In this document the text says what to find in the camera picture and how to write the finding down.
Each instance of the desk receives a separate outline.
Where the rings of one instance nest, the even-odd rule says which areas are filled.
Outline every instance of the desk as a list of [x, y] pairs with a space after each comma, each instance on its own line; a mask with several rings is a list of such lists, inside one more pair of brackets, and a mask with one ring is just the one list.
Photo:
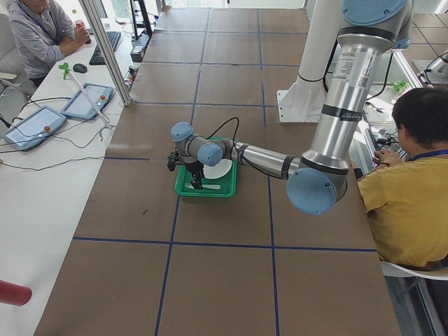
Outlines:
[[[132, 65], [130, 38], [122, 34], [122, 43], [115, 52], [117, 61], [125, 75]], [[88, 64], [95, 47], [93, 43], [66, 57], [48, 74], [32, 99], [48, 97], [71, 97], [78, 86], [72, 80], [62, 79], [58, 65], [68, 62]], [[77, 73], [80, 82], [92, 82], [113, 86], [106, 66], [88, 66], [87, 73]], [[47, 104], [60, 110], [67, 101]], [[37, 109], [30, 104], [20, 114], [26, 117]], [[116, 94], [105, 114], [116, 125], [122, 111], [120, 97]], [[68, 120], [62, 130], [78, 124]], [[100, 118], [84, 122], [60, 134], [85, 145], [103, 126]], [[0, 154], [9, 165], [19, 167], [45, 167], [72, 158], [102, 157], [111, 140], [113, 130], [102, 132], [87, 148], [79, 149], [68, 141], [47, 139], [39, 147], [26, 153]], [[1, 151], [11, 151], [10, 145], [1, 146]], [[22, 171], [0, 167], [0, 279], [32, 288], [31, 300], [23, 307], [0, 304], [0, 335], [32, 335], [46, 305], [57, 273], [70, 244], [74, 230], [81, 217], [101, 160], [83, 160], [63, 164], [44, 171]]]

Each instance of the tablet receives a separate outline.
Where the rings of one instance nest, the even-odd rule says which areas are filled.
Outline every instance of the tablet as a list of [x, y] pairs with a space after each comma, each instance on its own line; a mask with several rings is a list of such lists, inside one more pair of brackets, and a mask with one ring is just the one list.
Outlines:
[[[111, 86], [84, 83], [83, 88], [100, 111], [112, 98], [113, 87]], [[64, 106], [61, 113], [67, 117], [89, 120], [96, 116], [97, 111], [79, 90]]]
[[42, 106], [16, 126], [12, 125], [2, 137], [19, 151], [26, 151], [47, 139], [66, 119], [65, 115]]

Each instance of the green basket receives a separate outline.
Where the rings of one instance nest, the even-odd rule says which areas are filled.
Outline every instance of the green basket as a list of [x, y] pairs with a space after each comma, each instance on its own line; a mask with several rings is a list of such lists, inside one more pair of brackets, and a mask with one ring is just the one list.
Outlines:
[[[180, 196], [229, 198], [235, 195], [237, 191], [237, 167], [237, 163], [232, 162], [232, 168], [226, 175], [213, 180], [203, 178], [202, 185], [204, 186], [204, 189], [193, 189], [192, 187], [188, 187], [191, 186], [191, 173], [185, 168], [185, 166], [178, 166], [176, 185], [174, 186], [174, 189]], [[220, 186], [220, 188], [206, 188], [207, 184]]]

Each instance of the table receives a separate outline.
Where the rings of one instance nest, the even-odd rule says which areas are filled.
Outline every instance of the table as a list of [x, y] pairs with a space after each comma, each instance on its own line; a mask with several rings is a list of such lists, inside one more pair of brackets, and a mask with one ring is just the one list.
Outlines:
[[208, 134], [236, 115], [242, 141], [308, 149], [316, 124], [282, 124], [275, 106], [297, 76], [306, 13], [171, 9], [160, 27], [131, 91], [136, 104], [78, 195], [82, 215], [57, 198], [78, 225], [64, 235], [73, 239], [35, 335], [399, 335], [353, 172], [322, 216], [300, 213], [284, 181], [248, 167], [230, 199], [172, 190], [166, 158], [179, 121]]
[[[37, 89], [32, 99], [48, 97], [71, 97], [78, 86], [71, 79], [62, 79], [58, 65], [68, 62], [88, 61], [95, 48], [95, 38], [90, 45], [58, 62]], [[130, 37], [122, 34], [122, 43], [115, 56], [125, 75], [133, 65]], [[106, 66], [88, 66], [87, 73], [77, 73], [80, 82], [113, 86]], [[39, 102], [60, 110], [67, 101]], [[20, 117], [33, 113], [37, 106], [30, 104]], [[116, 125], [123, 106], [116, 94], [104, 109]], [[99, 118], [79, 124], [68, 120], [60, 131], [78, 145], [85, 145], [102, 128]], [[97, 136], [86, 148], [76, 148], [68, 141], [47, 139], [39, 147], [26, 153], [2, 153], [0, 158], [9, 165], [42, 168], [70, 159], [99, 158], [111, 140], [113, 130], [104, 130], [104, 140]], [[0, 151], [11, 151], [11, 145]], [[31, 300], [23, 307], [0, 304], [0, 334], [32, 335], [41, 318], [57, 273], [68, 249], [74, 230], [81, 217], [102, 160], [82, 160], [63, 164], [43, 171], [23, 171], [6, 166], [0, 167], [1, 220], [0, 220], [0, 279], [32, 288]]]

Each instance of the white plate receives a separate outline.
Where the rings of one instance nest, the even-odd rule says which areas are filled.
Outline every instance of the white plate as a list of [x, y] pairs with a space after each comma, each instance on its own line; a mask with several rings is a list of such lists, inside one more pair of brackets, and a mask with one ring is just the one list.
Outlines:
[[204, 164], [204, 176], [206, 179], [215, 180], [226, 175], [232, 168], [232, 161], [222, 159], [216, 166], [209, 167]]

